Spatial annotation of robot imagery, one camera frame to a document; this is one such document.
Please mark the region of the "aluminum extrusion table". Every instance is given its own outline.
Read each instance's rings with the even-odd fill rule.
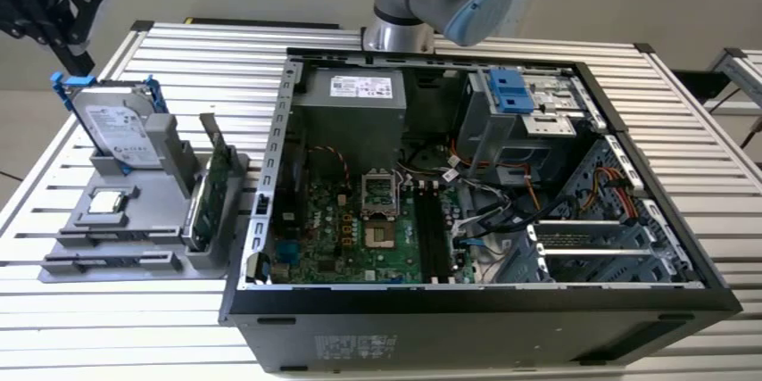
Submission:
[[[225,140],[252,160],[244,224],[287,46],[359,49],[359,33],[156,23],[129,32],[100,76],[153,74],[196,150],[209,148],[196,115],[216,114]],[[439,39],[436,51],[588,64],[744,311],[626,368],[323,377],[762,379],[762,173],[662,61],[634,45],[545,40],[488,39],[460,48]],[[38,260],[52,248],[93,172],[90,151],[69,119],[0,212],[0,260]],[[10,370],[2,379],[263,376],[237,330],[216,325],[223,280],[45,285],[37,274],[37,267],[0,268],[0,369]]]
[[[762,107],[762,51],[724,48],[710,65],[720,71]]]

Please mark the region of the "wire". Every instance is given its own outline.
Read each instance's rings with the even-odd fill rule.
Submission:
[[[614,174],[614,176],[616,178],[624,180],[624,174],[618,169],[615,169],[614,167],[603,167],[603,168],[607,169],[611,172],[611,174]],[[620,196],[619,201],[623,204],[623,207],[624,207],[624,203],[628,206],[630,218],[636,218],[638,217],[638,209],[635,207],[635,202],[632,201],[632,197],[624,192],[624,190],[620,187],[615,188],[615,190]]]
[[[469,178],[460,178],[460,181],[464,182],[465,184],[471,185],[472,187],[475,187],[476,189],[481,189],[484,191],[489,191],[492,192],[495,195],[497,195],[497,198],[500,200],[503,200],[504,202],[507,202],[505,205],[505,209],[511,206],[511,199],[505,196],[505,194],[503,193],[503,191],[500,189],[496,189],[495,187],[485,185],[483,183],[480,183],[479,181],[473,181]]]
[[[424,174],[427,176],[439,176],[441,174],[440,170],[424,170],[424,169],[411,168],[409,166],[404,165],[404,163],[401,161],[397,161],[396,165],[399,166],[400,169],[403,169],[408,173]]]
[[[457,155],[457,150],[455,149],[455,139],[449,139],[449,154],[457,156],[457,158],[460,159],[460,162],[463,164],[465,164],[467,167],[469,167],[471,162],[469,160],[464,160],[463,158],[460,158],[460,155]],[[481,162],[480,165],[488,165],[488,162]],[[521,163],[521,164],[507,164],[504,162],[497,162],[497,165],[500,167],[508,167],[512,169],[524,169],[524,184],[525,184],[525,190],[528,191],[529,196],[532,197],[532,203],[535,204],[535,209],[539,211],[540,210],[540,205],[539,205],[539,200],[536,200],[536,194],[535,194],[535,189],[532,188],[532,171],[531,171],[531,167],[527,163]]]
[[[500,256],[497,259],[495,259],[491,264],[487,266],[487,269],[480,273],[480,278],[481,281],[484,280],[484,278],[487,277],[487,273],[489,272],[491,268],[495,266],[495,264],[500,263],[504,261],[504,258],[508,257],[508,253],[505,253],[503,256]]]
[[[487,244],[484,243],[484,240],[480,240],[479,238],[471,238],[468,240],[461,241],[460,243],[463,243],[464,245],[473,245],[476,247],[480,247],[481,249],[484,249],[487,252],[489,252],[491,254],[496,255],[496,256],[504,256],[504,254],[507,252],[497,252],[496,250],[492,250],[489,248],[489,246],[487,246]]]
[[[396,174],[396,176],[400,178],[400,184],[404,183],[403,173],[400,173],[397,170],[395,170],[395,171],[393,171],[393,174]]]
[[[710,109],[710,115],[716,110],[716,108],[723,105],[723,103],[730,99],[730,97],[732,97],[738,93],[738,91],[740,91],[740,88],[732,90],[731,93],[726,95],[724,98],[719,101],[719,103],[714,105],[714,107]]]
[[[352,186],[348,181],[348,166],[347,166],[347,160],[344,159],[344,155],[341,155],[341,153],[331,146],[312,146],[309,148],[309,152],[312,151],[328,151],[337,157],[337,160],[341,161],[341,166],[344,168],[344,182],[347,183],[347,189],[351,189]]]
[[[465,233],[463,228],[468,224],[477,223],[477,222],[491,218],[492,216],[496,216],[497,214],[503,213],[509,207],[511,207],[511,204],[508,202],[504,206],[497,206],[477,216],[473,216],[473,217],[463,219],[463,220],[456,220],[455,223],[452,224],[452,229],[449,231],[449,233],[452,235],[453,244],[455,243],[457,243],[457,244],[463,243],[465,245],[484,245],[485,246],[484,240],[480,240],[477,238],[463,238],[463,239],[457,240],[457,236]]]
[[[528,190],[528,194],[532,197],[532,203],[535,203],[535,208],[540,210],[539,201],[536,200],[535,189],[532,188],[532,182],[529,180],[531,176],[528,173],[524,175],[524,183],[525,189]]]
[[[592,190],[587,197],[587,201],[582,205],[582,211],[586,211],[592,206],[595,202],[595,198],[598,197],[598,188],[599,188],[599,180],[598,177],[600,174],[604,174],[608,180],[614,180],[615,178],[624,179],[624,175],[622,172],[612,168],[612,167],[596,167],[595,171],[592,172]],[[614,194],[619,199],[619,203],[622,204],[622,208],[627,215],[627,218],[636,218],[638,217],[638,210],[635,208],[635,203],[632,202],[632,198],[627,195],[622,188],[614,188]]]
[[[748,134],[746,135],[746,138],[743,139],[743,143],[740,144],[740,148],[744,149],[748,146],[748,143],[751,143],[751,139],[754,138],[754,135],[756,133],[754,131],[750,131]]]
[[[22,182],[24,179],[20,178],[18,176],[10,174],[10,173],[5,173],[4,171],[0,170],[0,176],[5,176],[6,178],[12,178],[13,180],[17,180],[18,182]]]
[[[555,210],[556,207],[559,207],[559,205],[563,203],[568,204],[572,213],[576,213],[579,211],[579,202],[576,201],[576,197],[572,195],[560,195],[545,207],[543,207],[540,211],[535,211],[527,218],[523,218],[520,221],[515,222],[513,224],[507,226],[501,224],[492,225],[489,228],[484,229],[484,231],[479,232],[479,234],[476,234],[475,236],[467,236],[460,239],[456,238],[455,240],[460,242],[461,240],[468,240],[471,238],[481,238],[483,236],[487,236],[488,234],[495,232],[497,233],[515,232],[525,228],[528,224],[543,219],[547,216],[547,214],[549,214],[549,212],[552,212],[552,210]]]

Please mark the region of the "cable connector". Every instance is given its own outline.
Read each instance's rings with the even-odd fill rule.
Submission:
[[[465,235],[465,229],[463,228],[467,223],[472,222],[480,216],[475,216],[473,218],[459,219],[452,222],[452,228],[449,228],[449,236],[455,238],[456,236]]]
[[[606,182],[603,187],[626,188],[626,187],[630,187],[630,182],[626,178],[612,178]]]

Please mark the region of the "gray parts tray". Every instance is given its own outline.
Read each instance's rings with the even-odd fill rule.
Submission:
[[[237,205],[248,166],[245,154],[237,154],[237,163],[240,169],[237,171],[231,170],[227,179],[227,195],[217,234],[205,252],[192,252],[177,235],[168,238],[162,234],[148,234],[138,240],[129,241],[90,240],[82,235],[68,238],[58,236],[58,242],[41,263],[42,270],[38,273],[38,280],[44,283],[68,283],[221,278],[227,273],[229,245],[237,233]],[[161,219],[162,215],[169,214],[165,210],[170,208],[170,205],[161,206],[160,190],[164,188],[162,181],[166,181],[169,185],[173,181],[173,178],[161,171],[154,173],[161,174],[164,178],[153,178],[152,185],[154,186],[140,189],[144,197],[149,196],[157,201],[153,206],[156,208],[153,220]],[[101,178],[93,174],[86,189],[100,186],[100,182]],[[89,204],[90,197],[85,194],[86,189],[80,202],[77,202],[77,207],[80,204]]]

